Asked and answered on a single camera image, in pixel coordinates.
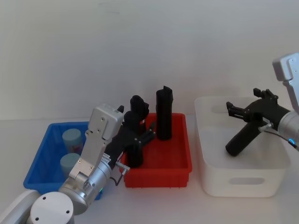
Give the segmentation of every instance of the black handle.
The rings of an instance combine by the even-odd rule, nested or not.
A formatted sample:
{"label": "black handle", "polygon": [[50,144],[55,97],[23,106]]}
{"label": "black handle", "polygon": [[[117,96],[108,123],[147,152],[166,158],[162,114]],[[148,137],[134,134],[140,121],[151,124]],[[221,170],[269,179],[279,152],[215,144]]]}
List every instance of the black handle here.
{"label": "black handle", "polygon": [[157,104],[157,138],[168,140],[172,138],[172,89],[164,86],[156,92]]}
{"label": "black handle", "polygon": [[237,156],[243,149],[252,142],[261,132],[259,127],[263,126],[263,121],[252,121],[247,123],[238,134],[236,134],[231,141],[225,146],[226,151],[231,156]]}

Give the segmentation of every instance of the black cylindrical object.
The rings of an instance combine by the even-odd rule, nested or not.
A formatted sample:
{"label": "black cylindrical object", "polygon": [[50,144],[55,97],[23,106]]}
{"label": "black cylindrical object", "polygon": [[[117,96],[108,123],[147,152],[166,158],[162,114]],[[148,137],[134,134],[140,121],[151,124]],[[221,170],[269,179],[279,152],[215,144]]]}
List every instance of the black cylindrical object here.
{"label": "black cylindrical object", "polygon": [[128,132],[124,126],[121,126],[118,134],[114,136],[111,142],[106,146],[105,154],[109,157],[108,160],[110,161],[108,162],[108,165],[111,169],[115,167],[115,163],[121,158],[122,153],[125,150],[123,144],[125,144],[126,140],[132,136],[131,133],[132,132]]}
{"label": "black cylindrical object", "polygon": [[238,134],[225,146],[226,151],[231,156],[237,156],[243,149],[256,138],[260,131],[259,127],[263,126],[263,121],[251,121],[247,123]]}
{"label": "black cylindrical object", "polygon": [[129,145],[125,148],[127,153],[127,165],[131,168],[137,168],[143,164],[143,151],[142,148],[137,145]]}
{"label": "black cylindrical object", "polygon": [[143,134],[146,131],[145,119],[149,114],[149,104],[145,103],[144,100],[138,95],[134,95],[131,98],[130,104],[131,111],[138,114],[140,118],[140,127],[138,134]]}
{"label": "black cylindrical object", "polygon": [[120,105],[119,108],[117,108],[117,111],[123,113],[123,111],[125,110],[125,107],[123,105]]}
{"label": "black cylindrical object", "polygon": [[129,130],[139,134],[140,130],[140,118],[137,113],[133,111],[128,111],[125,113],[123,126],[127,127]]}
{"label": "black cylindrical object", "polygon": [[172,89],[164,86],[162,90],[156,92],[157,104],[157,138],[160,140],[171,139],[171,114],[173,95]]}

